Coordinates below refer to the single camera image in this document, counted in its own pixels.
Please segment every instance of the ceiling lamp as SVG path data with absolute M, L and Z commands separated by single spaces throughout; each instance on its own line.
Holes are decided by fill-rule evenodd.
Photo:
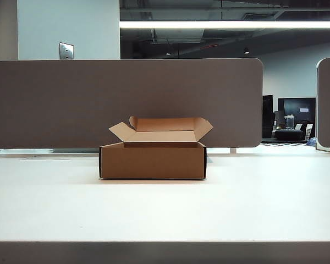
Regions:
M 330 29 L 330 21 L 120 21 L 122 29 Z

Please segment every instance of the ceiling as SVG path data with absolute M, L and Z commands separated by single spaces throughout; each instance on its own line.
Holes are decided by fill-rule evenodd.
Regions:
M 330 0 L 120 0 L 120 20 L 330 21 Z M 330 30 L 121 29 L 120 37 L 122 58 L 242 57 L 245 47 L 253 55 L 330 41 Z

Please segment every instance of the cardboard box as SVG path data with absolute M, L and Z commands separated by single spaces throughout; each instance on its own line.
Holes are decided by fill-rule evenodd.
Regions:
M 206 147 L 198 142 L 213 126 L 203 118 L 130 117 L 109 130 L 122 140 L 100 147 L 102 179 L 205 179 Z

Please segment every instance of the white wall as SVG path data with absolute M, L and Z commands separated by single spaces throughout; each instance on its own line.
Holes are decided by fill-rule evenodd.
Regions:
M 280 97 L 315 97 L 316 64 L 330 57 L 330 43 L 259 56 L 264 64 L 263 94 Z
M 19 59 L 59 59 L 58 44 L 74 44 L 75 59 L 119 59 L 119 0 L 17 0 Z
M 16 0 L 0 0 L 0 61 L 18 58 Z

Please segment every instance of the white desk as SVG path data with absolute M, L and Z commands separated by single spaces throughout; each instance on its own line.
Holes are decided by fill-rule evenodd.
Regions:
M 228 151 L 209 150 L 204 181 L 103 181 L 96 154 L 0 154 L 0 241 L 330 241 L 330 153 Z

